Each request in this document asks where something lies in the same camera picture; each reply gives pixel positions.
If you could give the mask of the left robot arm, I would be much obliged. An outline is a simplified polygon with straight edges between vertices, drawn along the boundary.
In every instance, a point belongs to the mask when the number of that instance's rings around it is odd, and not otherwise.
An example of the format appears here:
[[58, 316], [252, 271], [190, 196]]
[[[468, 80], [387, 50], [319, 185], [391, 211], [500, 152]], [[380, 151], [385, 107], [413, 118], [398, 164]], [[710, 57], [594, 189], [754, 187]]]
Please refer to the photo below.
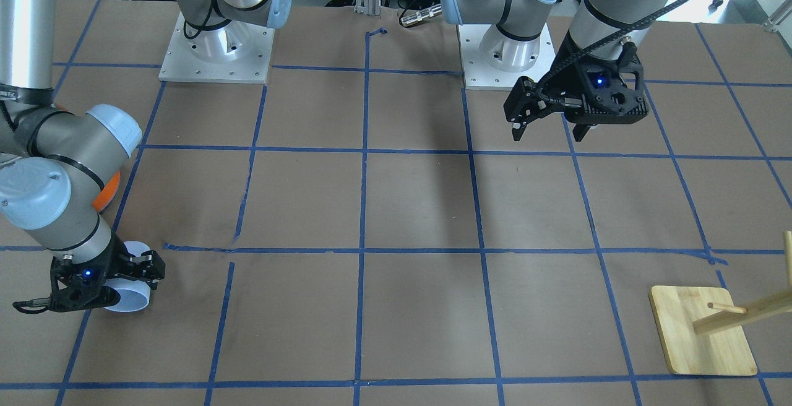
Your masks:
[[[580, 142], [596, 125], [634, 124], [648, 115], [637, 48], [650, 26], [689, 0], [582, 0], [554, 56], [538, 79], [520, 76], [504, 102], [504, 118], [520, 140], [527, 125], [562, 113]], [[557, 0], [439, 0], [453, 25], [488, 26], [479, 48], [497, 69], [529, 70]]]

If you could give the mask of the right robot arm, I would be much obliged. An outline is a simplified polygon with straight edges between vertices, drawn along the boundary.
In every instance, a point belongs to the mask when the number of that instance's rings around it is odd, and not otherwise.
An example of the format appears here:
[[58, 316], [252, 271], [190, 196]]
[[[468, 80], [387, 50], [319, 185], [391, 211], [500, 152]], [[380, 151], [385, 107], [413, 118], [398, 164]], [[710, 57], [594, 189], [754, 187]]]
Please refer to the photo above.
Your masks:
[[25, 314], [139, 312], [166, 275], [141, 242], [123, 242], [94, 208], [142, 140], [129, 114], [54, 104], [56, 0], [2, 0], [2, 216], [51, 251], [51, 293], [16, 301]]

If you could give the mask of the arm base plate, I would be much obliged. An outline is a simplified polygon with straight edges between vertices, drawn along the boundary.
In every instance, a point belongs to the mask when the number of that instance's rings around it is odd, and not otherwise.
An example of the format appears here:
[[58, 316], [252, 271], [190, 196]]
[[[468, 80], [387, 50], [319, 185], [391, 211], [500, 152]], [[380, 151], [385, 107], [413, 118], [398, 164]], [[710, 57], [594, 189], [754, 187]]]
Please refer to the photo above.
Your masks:
[[554, 61], [547, 25], [529, 41], [507, 38], [494, 25], [459, 25], [457, 31], [467, 90], [508, 91], [520, 77], [537, 82]]
[[232, 20], [188, 39], [192, 27], [178, 15], [158, 78], [186, 84], [257, 84], [268, 81], [275, 30]]

